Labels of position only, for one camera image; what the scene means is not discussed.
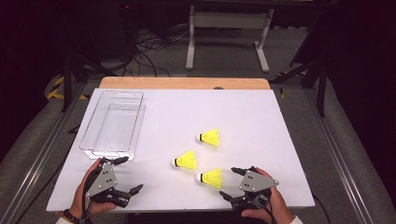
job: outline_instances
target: wooden edge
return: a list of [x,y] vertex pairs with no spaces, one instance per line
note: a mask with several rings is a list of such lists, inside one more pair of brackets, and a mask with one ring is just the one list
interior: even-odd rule
[[102,89],[271,90],[264,78],[105,77]]

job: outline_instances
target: bracelet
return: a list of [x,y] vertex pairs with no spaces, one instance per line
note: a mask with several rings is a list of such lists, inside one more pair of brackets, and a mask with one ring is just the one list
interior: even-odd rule
[[78,219],[78,218],[74,217],[73,215],[70,214],[69,209],[64,210],[64,216],[67,217],[67,219],[69,219],[72,223],[92,224],[92,221],[88,217],[83,218],[83,219]]
[[64,216],[67,217],[72,223],[79,223],[79,219],[71,215],[69,209],[64,209]]

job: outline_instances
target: shuttlecock cork base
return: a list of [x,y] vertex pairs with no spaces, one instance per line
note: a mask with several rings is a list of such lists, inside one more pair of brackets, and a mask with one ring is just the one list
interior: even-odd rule
[[198,174],[195,178],[196,181],[199,183],[206,183],[207,185],[213,186],[217,189],[221,189],[222,177],[220,168],[204,174]]
[[215,147],[219,146],[219,130],[213,129],[206,133],[200,133],[195,138],[198,142],[206,142]]
[[182,156],[171,160],[171,165],[173,167],[184,167],[187,169],[195,170],[197,168],[197,161],[195,159],[194,151],[190,150],[184,153]]

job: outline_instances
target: metal rail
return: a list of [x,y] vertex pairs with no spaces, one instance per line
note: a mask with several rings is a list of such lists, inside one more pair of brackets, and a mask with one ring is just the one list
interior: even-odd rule
[[345,163],[343,156],[335,143],[334,138],[332,137],[332,132],[326,122],[325,118],[322,118],[316,107],[316,99],[312,90],[304,90],[305,97],[307,98],[312,111],[315,114],[315,117],[318,120],[318,123],[326,137],[327,143],[329,145],[330,155],[332,157],[332,161],[337,169],[338,174],[341,177],[341,181],[343,182],[344,188],[346,189],[346,193],[349,197],[349,200],[352,203],[352,206],[355,210],[355,213],[359,219],[360,223],[374,223],[370,213],[364,204],[363,198],[359,193],[359,190],[355,184],[355,181],[347,168],[347,164]]
[[13,224],[17,221],[18,216],[20,215],[23,206],[25,205],[30,193],[32,192],[35,183],[37,182],[38,178],[43,171],[50,154],[54,148],[54,145],[66,123],[70,113],[73,111],[73,108],[78,100],[78,96],[82,94],[84,91],[86,84],[78,83],[73,94],[73,100],[70,106],[59,116],[56,120],[55,125],[47,138],[44,146],[41,148],[40,152],[38,153],[37,157],[35,158],[35,162],[31,166],[29,172],[26,174],[23,182],[18,189],[17,193],[14,196],[14,199],[10,203],[7,211],[3,214],[0,223],[2,224]]

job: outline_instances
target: white table surface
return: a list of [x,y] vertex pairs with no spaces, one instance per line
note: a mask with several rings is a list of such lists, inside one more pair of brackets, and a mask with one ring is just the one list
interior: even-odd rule
[[[94,162],[79,148],[100,93],[96,89],[67,157],[47,211],[69,208],[75,190]],[[144,184],[126,208],[113,212],[230,210],[219,190],[198,183],[195,176],[221,168],[221,190],[233,197],[242,176],[232,167],[260,167],[279,181],[289,207],[314,206],[300,160],[291,142],[273,91],[261,90],[136,90],[145,95],[146,111],[135,158],[115,167],[118,190]],[[212,147],[195,140],[198,133],[218,128],[220,143]],[[170,165],[194,150],[197,169]]]

